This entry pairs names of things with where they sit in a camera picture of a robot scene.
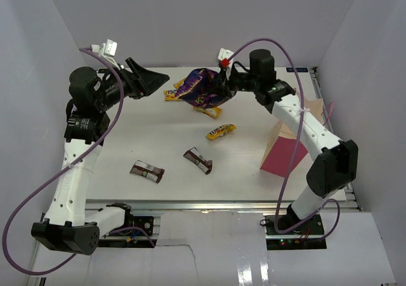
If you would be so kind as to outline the purple chips bag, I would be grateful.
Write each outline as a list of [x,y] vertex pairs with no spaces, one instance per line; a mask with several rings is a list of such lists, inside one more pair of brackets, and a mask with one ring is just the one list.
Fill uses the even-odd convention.
[[216,72],[209,68],[196,68],[185,78],[184,84],[178,89],[176,96],[193,107],[214,108],[219,104],[220,77],[224,72]]

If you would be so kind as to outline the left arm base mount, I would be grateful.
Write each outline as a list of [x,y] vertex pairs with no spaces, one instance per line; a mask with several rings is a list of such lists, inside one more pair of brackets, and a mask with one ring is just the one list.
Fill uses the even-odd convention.
[[154,217],[129,215],[124,224],[102,236],[99,247],[154,248]]

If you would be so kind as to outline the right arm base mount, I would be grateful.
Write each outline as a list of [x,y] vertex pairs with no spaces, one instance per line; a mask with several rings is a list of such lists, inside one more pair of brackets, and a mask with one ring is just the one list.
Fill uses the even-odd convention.
[[288,250],[324,250],[326,240],[319,240],[324,236],[324,226],[319,214],[311,218],[298,230],[279,234],[273,227],[274,216],[265,216],[259,224],[265,229],[266,247],[268,251]]

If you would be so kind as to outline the brown chocolate bar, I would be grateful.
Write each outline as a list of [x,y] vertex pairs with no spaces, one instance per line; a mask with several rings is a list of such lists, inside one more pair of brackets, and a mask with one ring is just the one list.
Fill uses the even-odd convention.
[[213,161],[206,160],[203,158],[201,153],[198,151],[196,147],[193,147],[187,150],[183,154],[184,158],[188,159],[190,162],[194,163],[200,170],[202,170],[205,174],[209,174],[213,168]]
[[165,173],[165,169],[137,160],[133,164],[129,173],[142,176],[154,183],[159,183]]

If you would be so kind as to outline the yellow snack bar packet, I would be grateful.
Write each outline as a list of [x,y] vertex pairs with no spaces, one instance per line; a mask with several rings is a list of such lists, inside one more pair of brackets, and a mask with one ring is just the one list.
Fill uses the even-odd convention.
[[222,109],[219,107],[214,107],[214,108],[200,108],[200,107],[194,107],[193,108],[195,111],[201,112],[203,114],[206,114],[212,118],[217,118],[221,115]]

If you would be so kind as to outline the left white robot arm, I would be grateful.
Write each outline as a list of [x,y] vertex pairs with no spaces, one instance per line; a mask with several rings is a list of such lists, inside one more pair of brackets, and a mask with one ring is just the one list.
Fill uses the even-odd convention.
[[63,167],[67,172],[58,178],[53,201],[40,223],[34,223],[31,235],[50,250],[74,254],[92,254],[99,238],[116,230],[126,235],[133,230],[134,219],[130,206],[112,204],[90,216],[85,214],[86,194],[96,160],[110,119],[107,110],[120,101],[121,96],[140,99],[156,92],[169,76],[147,70],[132,58],[126,59],[128,69],[116,71],[124,85],[119,87],[116,76],[109,69],[95,70],[79,67],[69,76],[69,105],[64,138]]

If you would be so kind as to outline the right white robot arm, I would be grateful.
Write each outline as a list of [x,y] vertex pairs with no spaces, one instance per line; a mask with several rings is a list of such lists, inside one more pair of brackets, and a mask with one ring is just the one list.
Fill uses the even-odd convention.
[[294,148],[303,145],[313,161],[306,174],[307,186],[288,206],[286,214],[275,215],[273,221],[279,234],[302,234],[310,225],[309,219],[326,203],[333,202],[333,194],[356,178],[358,146],[353,140],[343,141],[331,133],[305,107],[303,96],[277,78],[270,51],[252,51],[246,72],[235,69],[234,56],[228,49],[218,53],[226,95],[233,96],[237,91],[254,93],[260,105],[296,133]]

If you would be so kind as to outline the pink paper bag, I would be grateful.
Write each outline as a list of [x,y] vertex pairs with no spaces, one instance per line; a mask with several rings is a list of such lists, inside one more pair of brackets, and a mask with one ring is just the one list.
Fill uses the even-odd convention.
[[[332,101],[325,105],[322,98],[311,101],[305,98],[304,106],[325,126],[330,119],[334,102]],[[295,142],[296,135],[279,120],[268,137],[260,169],[280,177],[285,177],[294,151]]]

